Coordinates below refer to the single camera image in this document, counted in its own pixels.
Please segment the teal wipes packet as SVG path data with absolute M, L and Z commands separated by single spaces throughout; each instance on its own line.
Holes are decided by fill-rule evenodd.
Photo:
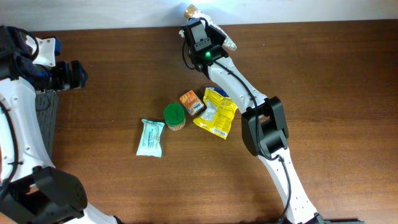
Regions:
M 147 119 L 142 119 L 142 123 L 144 127 L 136 155 L 161 158 L 162 147 L 160 144 L 160 139 L 165 123 L 149 121 Z

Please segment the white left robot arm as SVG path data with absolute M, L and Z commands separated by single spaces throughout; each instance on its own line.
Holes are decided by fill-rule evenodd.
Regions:
M 83 88 L 88 79 L 79 61 L 57 61 L 61 49 L 55 37 L 1 27 L 1 212 L 16 223 L 118 223 L 54 166 L 40 133 L 37 94 Z

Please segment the green lid jar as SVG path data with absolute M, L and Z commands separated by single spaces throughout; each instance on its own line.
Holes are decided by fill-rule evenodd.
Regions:
M 172 131 L 181 130 L 186 123 L 184 108 L 177 103 L 167 105 L 164 109 L 164 119 Z

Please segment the white tube with cork cap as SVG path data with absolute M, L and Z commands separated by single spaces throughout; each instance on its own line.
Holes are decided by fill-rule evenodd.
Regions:
M 206 34 L 213 44 L 222 45 L 232 51 L 237 50 L 237 45 L 229 35 L 220 26 L 215 24 L 210 16 L 199 10 L 193 4 L 186 8 L 184 16 L 187 20 L 203 18 L 205 21 L 202 23 L 205 25 Z

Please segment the orange small carton box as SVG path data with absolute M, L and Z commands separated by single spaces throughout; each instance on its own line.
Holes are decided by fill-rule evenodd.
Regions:
M 190 90 L 180 97 L 180 102 L 190 115 L 195 115 L 205 107 L 205 104 L 199 99 L 193 90 Z

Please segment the yellow snack bag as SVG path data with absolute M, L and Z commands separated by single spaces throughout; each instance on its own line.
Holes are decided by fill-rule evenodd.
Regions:
M 220 93 L 221 89 L 207 87 L 203 97 L 206 109 L 193 122 L 200 128 L 226 139 L 237 110 L 234 101 Z

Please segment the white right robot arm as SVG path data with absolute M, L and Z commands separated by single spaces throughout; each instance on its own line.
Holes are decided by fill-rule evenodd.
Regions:
M 284 205 L 278 222 L 324 223 L 292 163 L 282 102 L 245 79 L 223 48 L 226 36 L 205 18 L 189 18 L 181 28 L 194 69 L 221 87 L 241 112 L 243 142 L 265 165 Z

